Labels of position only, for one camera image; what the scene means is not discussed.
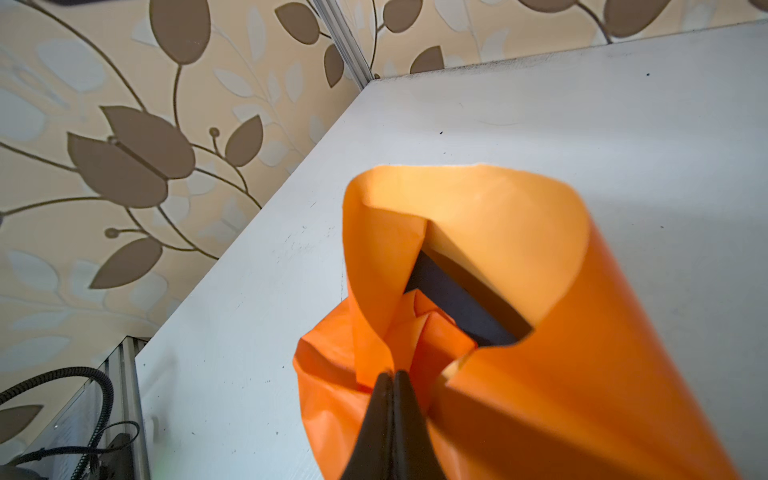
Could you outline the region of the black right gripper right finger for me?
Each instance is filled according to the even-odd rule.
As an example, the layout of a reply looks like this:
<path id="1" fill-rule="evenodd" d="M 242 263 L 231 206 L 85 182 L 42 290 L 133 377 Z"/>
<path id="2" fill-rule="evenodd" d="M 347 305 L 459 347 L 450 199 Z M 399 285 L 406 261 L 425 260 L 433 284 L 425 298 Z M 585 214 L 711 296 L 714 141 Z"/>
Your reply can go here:
<path id="1" fill-rule="evenodd" d="M 445 480 L 406 371 L 395 373 L 393 394 L 392 478 Z"/>

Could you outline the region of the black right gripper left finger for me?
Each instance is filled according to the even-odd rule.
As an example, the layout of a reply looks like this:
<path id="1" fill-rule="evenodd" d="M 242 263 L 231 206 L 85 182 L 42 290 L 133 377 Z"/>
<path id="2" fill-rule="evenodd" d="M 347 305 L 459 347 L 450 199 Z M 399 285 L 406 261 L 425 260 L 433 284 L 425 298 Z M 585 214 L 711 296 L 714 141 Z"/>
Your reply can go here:
<path id="1" fill-rule="evenodd" d="M 377 377 L 350 460 L 342 479 L 386 480 L 392 473 L 393 380 Z"/>

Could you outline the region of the dark navy gift box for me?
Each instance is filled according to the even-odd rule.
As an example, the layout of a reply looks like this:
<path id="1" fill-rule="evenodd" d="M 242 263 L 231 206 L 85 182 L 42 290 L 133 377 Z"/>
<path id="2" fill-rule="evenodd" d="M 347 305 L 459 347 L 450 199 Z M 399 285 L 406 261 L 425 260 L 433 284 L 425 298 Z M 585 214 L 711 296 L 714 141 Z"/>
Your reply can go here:
<path id="1" fill-rule="evenodd" d="M 405 287 L 407 292 L 415 289 L 481 347 L 513 345 L 533 331 L 509 302 L 438 252 L 419 253 Z"/>

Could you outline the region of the orange wrapping paper sheet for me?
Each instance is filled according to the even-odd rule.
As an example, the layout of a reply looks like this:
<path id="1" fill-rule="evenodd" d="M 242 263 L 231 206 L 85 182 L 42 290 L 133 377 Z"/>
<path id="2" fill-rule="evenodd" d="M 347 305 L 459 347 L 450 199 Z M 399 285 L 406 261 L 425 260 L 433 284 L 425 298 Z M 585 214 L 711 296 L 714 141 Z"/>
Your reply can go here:
<path id="1" fill-rule="evenodd" d="M 734 479 L 565 183 L 379 166 L 343 201 L 347 297 L 298 342 L 327 479 Z"/>

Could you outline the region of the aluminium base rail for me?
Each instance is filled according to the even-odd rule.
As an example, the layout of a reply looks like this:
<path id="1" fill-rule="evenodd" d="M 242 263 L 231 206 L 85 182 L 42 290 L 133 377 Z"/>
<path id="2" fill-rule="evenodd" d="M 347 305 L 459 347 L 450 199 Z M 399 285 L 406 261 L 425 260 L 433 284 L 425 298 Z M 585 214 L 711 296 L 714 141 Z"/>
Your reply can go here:
<path id="1" fill-rule="evenodd" d="M 146 344 L 145 339 L 126 337 L 105 359 L 96 362 L 96 368 L 109 377 L 114 392 L 111 416 L 106 423 L 108 427 L 102 433 L 98 447 L 126 446 L 99 456 L 94 470 L 85 468 L 85 479 L 151 477 L 136 366 L 136 357 Z M 100 387 L 86 381 L 26 451 L 85 446 L 96 430 L 101 400 Z"/>

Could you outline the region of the aluminium frame post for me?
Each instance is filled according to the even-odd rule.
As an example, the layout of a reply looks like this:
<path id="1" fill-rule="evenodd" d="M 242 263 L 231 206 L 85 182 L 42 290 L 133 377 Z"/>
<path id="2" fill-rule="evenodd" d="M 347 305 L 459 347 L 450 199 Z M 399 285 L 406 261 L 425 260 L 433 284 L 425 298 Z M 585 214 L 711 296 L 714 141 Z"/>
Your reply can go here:
<path id="1" fill-rule="evenodd" d="M 310 4 L 317 10 L 320 19 L 329 30 L 329 35 L 346 63 L 352 79 L 358 88 L 363 90 L 374 80 L 374 75 L 339 2 L 336 0 L 315 0 L 311 1 Z"/>

